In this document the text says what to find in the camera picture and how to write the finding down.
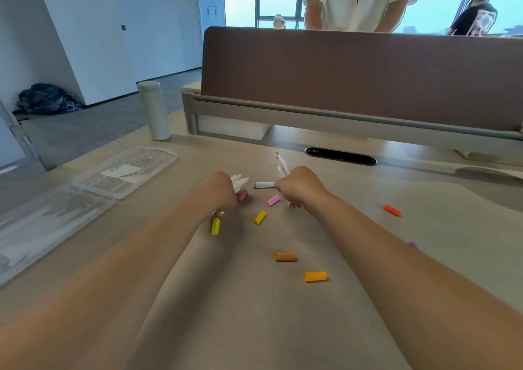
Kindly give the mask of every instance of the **plastic case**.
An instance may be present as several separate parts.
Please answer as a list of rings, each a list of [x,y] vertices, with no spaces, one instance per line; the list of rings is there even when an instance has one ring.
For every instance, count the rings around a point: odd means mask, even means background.
[[[0,286],[115,203],[66,184],[0,216]]]
[[[176,159],[175,153],[164,148],[136,147],[82,173],[74,179],[74,184],[94,194],[124,199]],[[118,175],[119,170],[125,169],[135,171],[119,177],[108,175]]]

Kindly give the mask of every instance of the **forearm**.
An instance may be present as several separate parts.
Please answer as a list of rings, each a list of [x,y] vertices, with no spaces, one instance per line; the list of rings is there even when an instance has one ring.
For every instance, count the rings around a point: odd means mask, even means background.
[[[358,276],[413,369],[517,368],[523,317],[334,196],[308,211]]]
[[[407,8],[409,0],[399,0],[387,5],[387,10],[381,18],[375,32],[392,32],[398,27]]]
[[[305,29],[306,30],[321,30],[322,29],[321,16],[305,15]]]
[[[305,8],[305,29],[306,30],[322,30],[322,10],[323,3],[318,0],[307,0]]]
[[[0,329],[0,369],[120,368],[163,282],[213,211],[186,198]]]

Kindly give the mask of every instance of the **desk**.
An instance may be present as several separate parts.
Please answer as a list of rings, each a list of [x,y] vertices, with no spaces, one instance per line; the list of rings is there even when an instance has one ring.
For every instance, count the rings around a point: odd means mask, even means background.
[[[211,172],[273,180],[277,148],[289,166],[310,167],[328,189],[383,227],[523,311],[523,169],[467,162],[450,150],[293,128],[275,127],[271,142],[261,144],[188,135],[183,111],[171,114],[169,123],[173,135],[166,142],[153,142],[144,127],[48,173],[49,184],[63,183],[135,145],[166,147],[180,157],[2,287],[0,321]],[[298,151],[307,144],[364,152],[379,164],[309,157]],[[273,189],[249,191],[248,200],[224,214],[218,236],[207,223],[198,229],[147,317],[129,369],[408,369],[317,221],[283,202],[268,208]],[[383,211],[385,203],[404,217]],[[261,210],[267,217],[255,226]],[[276,263],[276,251],[292,251],[299,261]],[[306,284],[305,271],[326,271],[329,281]]]

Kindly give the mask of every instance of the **orange marker cap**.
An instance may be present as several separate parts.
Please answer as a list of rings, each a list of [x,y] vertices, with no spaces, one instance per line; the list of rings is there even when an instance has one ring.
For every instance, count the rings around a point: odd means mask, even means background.
[[[326,281],[327,280],[327,273],[325,271],[322,271],[322,272],[305,272],[303,277],[304,277],[306,282]]]
[[[296,255],[293,253],[274,253],[276,261],[296,261]]]
[[[401,217],[401,215],[402,215],[402,213],[398,209],[392,207],[391,205],[383,206],[383,210],[386,210],[389,213],[392,213],[393,215],[395,215],[397,217]]]

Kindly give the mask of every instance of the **sign board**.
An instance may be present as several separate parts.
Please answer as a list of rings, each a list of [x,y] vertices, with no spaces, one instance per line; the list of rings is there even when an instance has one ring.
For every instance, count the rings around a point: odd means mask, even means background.
[[[198,0],[200,13],[201,43],[205,30],[211,26],[226,26],[226,0]]]

